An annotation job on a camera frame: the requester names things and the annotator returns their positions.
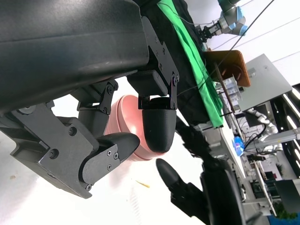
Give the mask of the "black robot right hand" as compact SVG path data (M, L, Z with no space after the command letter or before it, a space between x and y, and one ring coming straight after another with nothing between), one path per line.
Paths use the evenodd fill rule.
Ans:
M220 161L215 169L204 168L202 189L185 183L163 159L156 159L160 177L171 193L171 203L189 217L206 225L245 225L245 213L236 181L229 165Z

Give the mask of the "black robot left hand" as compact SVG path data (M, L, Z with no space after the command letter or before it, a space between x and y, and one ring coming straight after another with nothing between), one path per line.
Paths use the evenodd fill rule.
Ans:
M92 186L140 144L105 134L117 78L138 93L147 145L169 150L179 72L144 11L154 0L3 0L0 129L11 155L55 187Z

